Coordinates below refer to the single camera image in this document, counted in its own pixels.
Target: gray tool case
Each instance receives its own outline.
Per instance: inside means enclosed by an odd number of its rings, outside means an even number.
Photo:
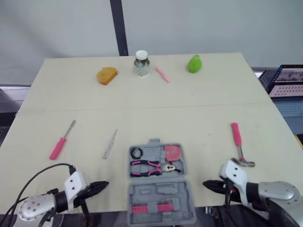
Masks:
[[[170,145],[180,148],[182,157],[179,161],[170,163],[166,160],[164,149],[165,146]],[[160,144],[159,139],[153,139],[148,145],[131,146],[129,151],[134,148],[141,148],[143,155],[139,159],[133,159],[130,155],[130,162],[160,161],[161,165],[174,165],[180,172],[171,171],[162,172],[161,175],[132,177],[133,183],[129,185],[128,190],[128,225],[153,227],[194,224],[196,211],[190,185],[183,178],[186,174],[186,163],[182,146],[178,143]],[[154,168],[144,164],[134,166],[129,164],[129,173],[145,173]]]

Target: green toy fruit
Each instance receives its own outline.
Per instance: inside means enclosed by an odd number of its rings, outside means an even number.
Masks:
[[[195,73],[198,72],[201,68],[202,68],[202,61],[200,59],[200,56],[199,55],[193,56],[187,65],[188,71]]]

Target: pink hammer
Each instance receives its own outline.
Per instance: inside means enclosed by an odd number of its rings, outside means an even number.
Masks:
[[[255,167],[256,164],[254,162],[248,162],[244,158],[242,148],[241,148],[242,140],[241,140],[238,123],[232,123],[232,133],[233,133],[233,138],[235,140],[235,144],[237,146],[238,153],[239,153],[239,159],[236,159],[233,157],[232,161],[234,161],[235,163],[237,163],[240,166]]]

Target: white jar lid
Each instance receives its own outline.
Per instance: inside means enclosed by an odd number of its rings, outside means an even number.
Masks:
[[[147,51],[143,51],[143,50],[137,51],[135,55],[136,55],[136,59],[138,60],[145,60],[148,57]]]

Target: pliers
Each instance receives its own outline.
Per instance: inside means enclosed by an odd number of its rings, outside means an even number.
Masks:
[[[170,172],[170,171],[176,170],[176,167],[174,165],[164,164],[161,166],[161,163],[159,161],[139,160],[139,161],[130,162],[130,165],[131,166],[149,165],[149,166],[156,167],[155,169],[153,169],[149,172],[146,172],[146,173],[131,172],[131,176],[134,176],[134,177],[152,176],[152,175],[159,176],[162,174],[162,172]]]

